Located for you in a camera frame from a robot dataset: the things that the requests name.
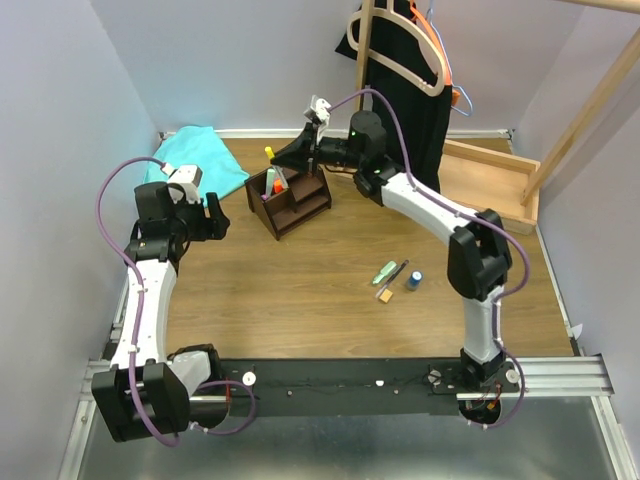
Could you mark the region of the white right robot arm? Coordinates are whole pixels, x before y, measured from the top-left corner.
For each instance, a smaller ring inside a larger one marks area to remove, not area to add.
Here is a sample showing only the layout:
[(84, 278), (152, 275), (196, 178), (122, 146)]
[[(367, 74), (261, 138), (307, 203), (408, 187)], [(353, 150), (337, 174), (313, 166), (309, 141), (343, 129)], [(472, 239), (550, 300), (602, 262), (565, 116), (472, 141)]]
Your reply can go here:
[(314, 173), (322, 165), (351, 168), (362, 196), (414, 220), (447, 245), (447, 278), (464, 305), (460, 379), (467, 389), (483, 391), (505, 362), (498, 343), (500, 296), (512, 258), (501, 218), (492, 210), (465, 209), (419, 184), (387, 155), (386, 139), (379, 116), (359, 111), (351, 117), (347, 138), (323, 136), (319, 123), (309, 121), (268, 158), (299, 173)]

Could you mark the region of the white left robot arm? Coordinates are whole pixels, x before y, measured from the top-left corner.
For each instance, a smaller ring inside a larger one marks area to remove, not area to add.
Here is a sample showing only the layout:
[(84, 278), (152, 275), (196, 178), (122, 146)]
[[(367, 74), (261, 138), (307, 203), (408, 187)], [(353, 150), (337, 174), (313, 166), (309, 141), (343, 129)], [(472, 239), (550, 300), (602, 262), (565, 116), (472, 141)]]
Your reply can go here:
[(214, 393), (223, 377), (212, 344), (166, 350), (169, 303), (179, 263), (193, 242), (221, 240), (230, 225), (213, 193), (193, 180), (151, 182), (134, 190), (138, 219), (124, 255), (125, 317), (108, 370), (91, 391), (117, 442), (186, 430), (190, 398)]

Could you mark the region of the pale mint highlighter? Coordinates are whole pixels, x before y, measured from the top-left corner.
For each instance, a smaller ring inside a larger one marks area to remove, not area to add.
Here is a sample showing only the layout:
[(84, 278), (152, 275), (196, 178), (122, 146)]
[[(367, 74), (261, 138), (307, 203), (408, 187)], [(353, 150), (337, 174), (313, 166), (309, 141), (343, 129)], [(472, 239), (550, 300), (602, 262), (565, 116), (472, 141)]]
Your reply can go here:
[(269, 198), (273, 192), (274, 182), (277, 178), (277, 174), (274, 168), (268, 168), (266, 171), (266, 180), (265, 180), (265, 196)]

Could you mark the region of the orange black highlighter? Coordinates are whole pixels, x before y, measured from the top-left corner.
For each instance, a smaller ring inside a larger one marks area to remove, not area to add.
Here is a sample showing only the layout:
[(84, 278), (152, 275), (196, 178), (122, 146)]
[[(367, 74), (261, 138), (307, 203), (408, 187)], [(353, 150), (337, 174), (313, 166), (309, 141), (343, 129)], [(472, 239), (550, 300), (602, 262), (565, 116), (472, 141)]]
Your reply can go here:
[(283, 190), (284, 190), (284, 186), (283, 186), (282, 181), (280, 179), (275, 180), (274, 184), (273, 184), (272, 193), (273, 194), (278, 194), (278, 193), (282, 192)]

